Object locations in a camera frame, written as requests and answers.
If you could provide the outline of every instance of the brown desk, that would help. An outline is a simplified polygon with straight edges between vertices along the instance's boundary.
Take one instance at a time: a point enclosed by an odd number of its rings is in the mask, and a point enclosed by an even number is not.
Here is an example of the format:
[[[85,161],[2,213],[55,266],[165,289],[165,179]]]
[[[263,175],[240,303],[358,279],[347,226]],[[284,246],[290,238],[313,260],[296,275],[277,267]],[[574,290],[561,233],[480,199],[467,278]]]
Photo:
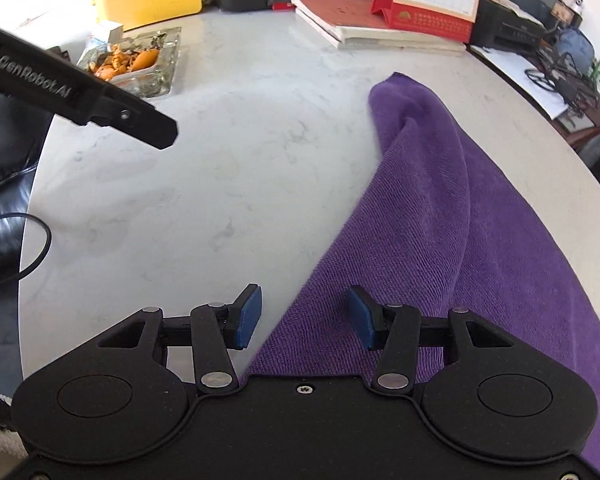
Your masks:
[[[593,139],[596,135],[600,134],[600,95],[598,95],[598,105],[597,107],[590,107],[584,112],[584,117],[578,118],[576,117],[570,110],[565,111],[560,116],[555,119],[549,117],[545,111],[538,105],[538,103],[525,91],[523,91],[520,86],[513,81],[508,75],[506,75],[502,70],[500,70],[496,65],[494,65],[491,61],[484,58],[477,52],[474,52],[470,48],[468,51],[476,58],[479,59],[482,63],[492,69],[495,73],[497,73],[501,78],[503,78],[507,83],[509,83],[513,88],[515,88],[522,97],[524,97],[538,112],[540,112],[556,129],[556,131],[562,136],[564,140],[572,147],[576,148],[579,145],[587,142],[590,139]],[[529,61],[538,65],[538,61],[535,59],[529,59]]]

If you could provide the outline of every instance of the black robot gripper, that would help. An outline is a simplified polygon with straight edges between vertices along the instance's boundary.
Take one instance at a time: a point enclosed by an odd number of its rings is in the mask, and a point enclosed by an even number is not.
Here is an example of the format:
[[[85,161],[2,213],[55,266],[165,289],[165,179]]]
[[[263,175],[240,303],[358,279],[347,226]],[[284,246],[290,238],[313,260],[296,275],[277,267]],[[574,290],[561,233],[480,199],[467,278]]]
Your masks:
[[[8,479],[369,478],[600,480],[578,454],[597,415],[578,375],[465,308],[423,317],[348,291],[362,344],[357,376],[249,376],[262,293],[188,317],[145,308],[27,378],[12,419],[30,457]],[[166,368],[191,346],[195,384]],[[416,383],[418,348],[445,367]]]

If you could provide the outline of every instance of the metal pin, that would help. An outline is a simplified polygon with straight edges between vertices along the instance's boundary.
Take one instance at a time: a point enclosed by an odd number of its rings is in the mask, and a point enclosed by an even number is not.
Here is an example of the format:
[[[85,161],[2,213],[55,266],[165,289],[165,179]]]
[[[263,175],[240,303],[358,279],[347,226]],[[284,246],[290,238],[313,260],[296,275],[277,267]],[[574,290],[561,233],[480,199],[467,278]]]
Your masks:
[[[234,378],[226,372],[209,372],[208,374],[204,374],[200,379],[200,382],[207,388],[224,388],[233,381]]]
[[[409,386],[409,380],[402,374],[384,374],[378,377],[378,384],[387,390],[400,390]]]

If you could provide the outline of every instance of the blue gripper pad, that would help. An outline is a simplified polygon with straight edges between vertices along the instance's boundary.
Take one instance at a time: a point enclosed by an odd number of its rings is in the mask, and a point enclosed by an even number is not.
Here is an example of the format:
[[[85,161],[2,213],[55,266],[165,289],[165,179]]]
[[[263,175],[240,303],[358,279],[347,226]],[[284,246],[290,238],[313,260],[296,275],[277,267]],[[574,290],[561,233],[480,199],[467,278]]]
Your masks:
[[[347,301],[349,303],[349,319],[353,329],[358,334],[358,339],[367,350],[375,348],[376,331],[371,321],[368,306],[352,288],[347,291]]]
[[[262,313],[262,288],[258,287],[244,303],[240,311],[240,325],[235,331],[235,342],[239,348],[247,348]]]

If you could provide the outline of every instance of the logo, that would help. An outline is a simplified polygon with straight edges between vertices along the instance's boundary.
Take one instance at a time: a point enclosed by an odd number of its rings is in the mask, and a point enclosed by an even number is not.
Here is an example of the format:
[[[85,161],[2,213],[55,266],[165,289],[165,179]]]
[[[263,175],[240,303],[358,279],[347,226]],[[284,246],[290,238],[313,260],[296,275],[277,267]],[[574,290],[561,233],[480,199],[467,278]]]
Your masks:
[[[24,79],[35,86],[45,89],[47,92],[60,96],[64,99],[69,97],[72,88],[68,85],[59,84],[56,79],[47,77],[42,72],[37,72],[29,65],[22,65],[11,59],[10,56],[0,57],[0,70],[13,76]]]

